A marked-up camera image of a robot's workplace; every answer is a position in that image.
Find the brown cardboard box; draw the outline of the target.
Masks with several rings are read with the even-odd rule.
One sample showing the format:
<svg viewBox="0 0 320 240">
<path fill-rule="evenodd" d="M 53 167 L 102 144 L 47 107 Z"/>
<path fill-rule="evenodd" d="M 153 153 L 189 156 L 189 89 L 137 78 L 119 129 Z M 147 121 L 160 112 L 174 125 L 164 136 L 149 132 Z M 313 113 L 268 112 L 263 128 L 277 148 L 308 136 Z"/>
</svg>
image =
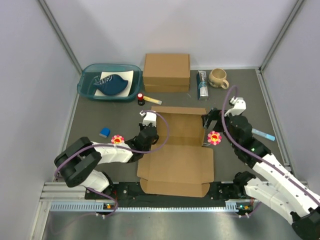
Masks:
<svg viewBox="0 0 320 240">
<path fill-rule="evenodd" d="M 205 108 L 152 106 L 158 142 L 138 161 L 137 176 L 146 194 L 204 197 L 214 181 L 214 151 L 204 147 Z"/>
</svg>

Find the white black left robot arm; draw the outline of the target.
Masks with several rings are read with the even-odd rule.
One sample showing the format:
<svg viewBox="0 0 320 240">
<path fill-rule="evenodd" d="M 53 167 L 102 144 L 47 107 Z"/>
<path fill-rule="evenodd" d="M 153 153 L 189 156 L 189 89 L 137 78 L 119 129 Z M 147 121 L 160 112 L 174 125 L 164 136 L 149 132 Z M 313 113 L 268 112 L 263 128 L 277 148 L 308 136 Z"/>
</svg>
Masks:
<svg viewBox="0 0 320 240">
<path fill-rule="evenodd" d="M 134 138 L 118 144 L 100 146 L 88 137 L 81 137 L 58 155 L 54 164 L 69 188 L 83 186 L 106 199 L 113 194 L 113 182 L 105 172 L 95 168 L 101 164 L 137 162 L 158 139 L 157 129 L 151 123 L 143 126 Z"/>
</svg>

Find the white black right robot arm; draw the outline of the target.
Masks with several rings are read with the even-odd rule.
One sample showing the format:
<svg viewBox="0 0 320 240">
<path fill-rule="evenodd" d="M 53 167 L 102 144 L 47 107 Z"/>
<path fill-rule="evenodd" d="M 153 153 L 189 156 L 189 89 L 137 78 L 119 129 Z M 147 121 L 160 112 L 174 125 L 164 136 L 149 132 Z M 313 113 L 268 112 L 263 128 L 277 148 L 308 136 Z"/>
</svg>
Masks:
<svg viewBox="0 0 320 240">
<path fill-rule="evenodd" d="M 235 155 L 251 168 L 239 172 L 233 179 L 233 192 L 239 198 L 246 196 L 282 216 L 302 240 L 320 238 L 320 196 L 301 183 L 252 133 L 247 118 L 231 115 L 213 108 L 202 115 L 202 125 L 207 129 L 212 121 L 213 131 L 224 134 Z"/>
</svg>

